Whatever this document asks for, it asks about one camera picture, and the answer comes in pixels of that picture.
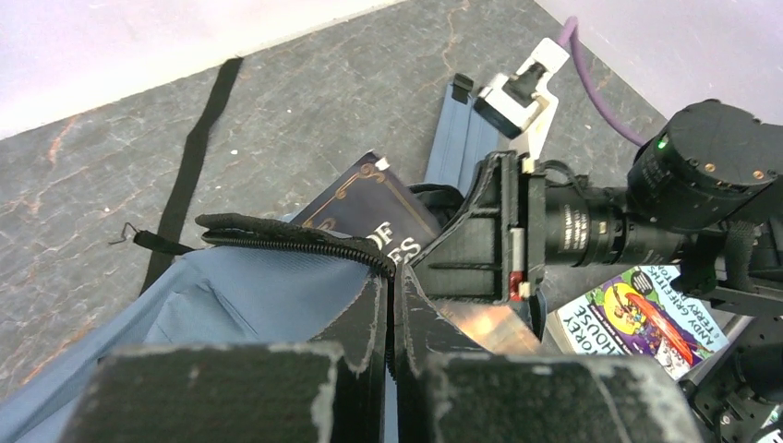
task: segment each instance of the red label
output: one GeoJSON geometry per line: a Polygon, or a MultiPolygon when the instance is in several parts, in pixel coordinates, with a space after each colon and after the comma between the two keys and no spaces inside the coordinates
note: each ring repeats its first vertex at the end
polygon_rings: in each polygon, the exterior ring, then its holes
{"type": "Polygon", "coordinates": [[[520,270],[512,271],[509,274],[509,300],[512,302],[521,302],[522,296],[519,294],[519,284],[524,282],[524,273],[520,270]]]}

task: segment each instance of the colorful book cover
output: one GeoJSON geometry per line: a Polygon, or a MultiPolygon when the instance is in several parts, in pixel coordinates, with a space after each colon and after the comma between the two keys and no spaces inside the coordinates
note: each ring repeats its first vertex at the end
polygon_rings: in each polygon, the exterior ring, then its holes
{"type": "Polygon", "coordinates": [[[654,357],[675,379],[729,341],[704,304],[674,291],[673,266],[638,266],[557,311],[576,353],[654,357]]]}

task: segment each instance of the black zipper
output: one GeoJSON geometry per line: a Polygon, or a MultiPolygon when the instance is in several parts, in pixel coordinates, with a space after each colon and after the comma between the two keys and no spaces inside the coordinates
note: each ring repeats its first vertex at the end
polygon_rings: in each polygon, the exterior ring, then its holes
{"type": "MultiPolygon", "coordinates": [[[[386,325],[386,349],[384,353],[384,364],[391,374],[391,378],[396,382],[397,374],[394,364],[394,293],[391,289],[394,283],[394,273],[396,268],[394,262],[384,256],[372,255],[361,250],[362,245],[336,245],[335,243],[308,243],[305,241],[274,241],[261,240],[252,237],[253,233],[231,233],[231,236],[219,235],[217,233],[206,232],[202,239],[212,245],[217,246],[238,246],[251,247],[256,249],[270,249],[276,251],[303,252],[307,254],[316,254],[320,256],[337,257],[345,260],[351,260],[360,263],[376,271],[387,279],[390,288],[389,304],[387,306],[387,325],[386,325]]],[[[356,239],[340,239],[337,241],[355,242],[356,239]]]]}
{"type": "Polygon", "coordinates": [[[387,262],[389,260],[380,259],[347,245],[271,241],[260,240],[257,238],[225,236],[205,236],[203,239],[205,242],[217,246],[239,246],[252,247],[257,249],[272,249],[276,251],[304,252],[307,254],[316,254],[320,256],[337,257],[345,260],[351,260],[375,270],[383,277],[389,279],[389,281],[394,280],[394,272],[396,271],[394,266],[390,266],[390,263],[387,262]]]}

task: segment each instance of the blue fabric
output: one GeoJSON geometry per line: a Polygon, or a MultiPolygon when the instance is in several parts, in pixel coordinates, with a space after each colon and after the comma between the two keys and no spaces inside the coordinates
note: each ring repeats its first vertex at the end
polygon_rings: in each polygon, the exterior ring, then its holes
{"type": "Polygon", "coordinates": [[[116,346],[307,341],[353,301],[368,272],[300,253],[227,246],[191,252],[0,405],[0,441],[56,441],[98,358],[116,346]]]}
{"type": "Polygon", "coordinates": [[[473,183],[476,164],[496,150],[500,133],[467,103],[452,98],[454,86],[446,87],[435,140],[429,153],[424,183],[454,186],[466,196],[473,183]]]}

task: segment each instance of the green indicator light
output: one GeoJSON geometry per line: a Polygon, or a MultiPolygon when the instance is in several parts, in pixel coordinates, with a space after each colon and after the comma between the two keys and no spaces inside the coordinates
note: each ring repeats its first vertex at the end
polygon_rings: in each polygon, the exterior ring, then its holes
{"type": "Polygon", "coordinates": [[[658,148],[660,150],[664,149],[666,145],[669,143],[669,136],[664,135],[659,141],[658,141],[658,148]]]}

